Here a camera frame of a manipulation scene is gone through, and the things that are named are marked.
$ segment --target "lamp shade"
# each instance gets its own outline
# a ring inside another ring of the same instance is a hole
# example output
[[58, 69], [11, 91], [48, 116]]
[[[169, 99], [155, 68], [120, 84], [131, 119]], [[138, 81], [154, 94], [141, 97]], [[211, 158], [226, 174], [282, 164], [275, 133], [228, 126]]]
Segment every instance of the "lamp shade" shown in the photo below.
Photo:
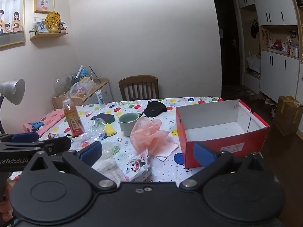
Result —
[[0, 93], [5, 96], [7, 100], [15, 105], [19, 105], [23, 99], [25, 92], [25, 82], [23, 79], [0, 82]]

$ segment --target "dark door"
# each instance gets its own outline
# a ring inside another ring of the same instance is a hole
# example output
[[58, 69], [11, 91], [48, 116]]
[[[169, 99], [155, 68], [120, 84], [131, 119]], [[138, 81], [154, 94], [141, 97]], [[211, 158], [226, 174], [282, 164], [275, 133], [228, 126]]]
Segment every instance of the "dark door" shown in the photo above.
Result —
[[215, 6], [220, 31], [222, 85], [239, 85], [239, 37], [234, 1], [215, 0]]

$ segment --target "red box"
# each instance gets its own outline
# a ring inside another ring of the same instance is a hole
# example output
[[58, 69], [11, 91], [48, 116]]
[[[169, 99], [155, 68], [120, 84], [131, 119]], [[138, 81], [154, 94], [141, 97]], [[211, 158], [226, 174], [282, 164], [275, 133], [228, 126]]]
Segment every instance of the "red box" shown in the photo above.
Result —
[[234, 156], [260, 152], [269, 125], [241, 100], [211, 102], [176, 108], [177, 131], [185, 168], [201, 166], [194, 159], [196, 142]]

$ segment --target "blue gripper pad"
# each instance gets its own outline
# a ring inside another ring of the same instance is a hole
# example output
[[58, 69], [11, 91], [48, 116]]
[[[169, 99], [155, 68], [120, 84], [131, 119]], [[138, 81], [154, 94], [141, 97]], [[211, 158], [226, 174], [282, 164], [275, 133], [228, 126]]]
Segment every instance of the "blue gripper pad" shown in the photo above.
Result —
[[37, 132], [29, 132], [13, 135], [11, 142], [37, 142], [39, 135]]
[[77, 152], [79, 159], [88, 166], [92, 166], [102, 155], [102, 145], [100, 142], [93, 142], [84, 149]]
[[207, 167], [218, 157], [217, 152], [200, 143], [194, 144], [193, 154], [196, 161], [198, 161], [203, 167]]

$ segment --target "tablecloth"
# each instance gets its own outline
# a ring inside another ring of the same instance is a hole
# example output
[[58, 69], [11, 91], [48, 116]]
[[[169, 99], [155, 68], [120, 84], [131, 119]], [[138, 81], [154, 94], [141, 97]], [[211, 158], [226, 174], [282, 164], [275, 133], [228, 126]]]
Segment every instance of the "tablecloth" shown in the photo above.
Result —
[[[176, 107], [203, 104], [208, 102], [223, 101], [223, 99], [218, 97], [184, 97], [184, 98], [167, 98], [167, 99], [156, 99], [151, 101], [160, 101], [164, 103], [167, 107], [167, 112], [158, 115], [155, 118], [150, 119], [160, 119], [162, 121], [162, 130], [169, 130], [169, 136], [178, 145], [179, 138], [176, 127]], [[98, 104], [86, 105], [77, 107], [77, 111], [80, 115], [82, 123], [85, 130], [87, 131], [93, 124], [93, 120], [90, 118], [98, 115], [99, 113], [113, 114], [115, 116], [115, 121], [111, 124], [112, 127], [117, 131], [116, 135], [107, 137], [102, 140], [101, 143], [114, 142], [116, 145], [115, 154], [113, 158], [115, 159], [119, 168], [124, 170], [125, 165], [128, 161], [136, 155], [136, 151], [130, 143], [129, 137], [123, 135], [123, 131], [120, 129], [118, 119], [122, 114], [136, 112], [141, 114], [143, 110], [147, 107], [148, 100], [138, 100], [138, 101], [127, 101], [127, 102], [113, 102], [106, 103], [105, 108], [100, 109]], [[40, 140], [46, 140], [49, 133], [55, 133], [59, 136], [64, 136], [68, 133], [71, 134], [70, 128], [66, 119], [62, 119], [54, 127], [49, 129]], [[98, 160], [92, 168], [98, 169], [100, 160]], [[183, 180], [191, 177], [193, 174], [200, 171], [202, 167], [185, 169], [183, 156], [180, 146], [165, 160], [161, 161], [156, 157], [151, 157], [151, 174], [148, 177], [148, 182], [167, 182], [175, 181], [177, 185]], [[13, 173], [11, 179], [18, 177], [20, 173]]]

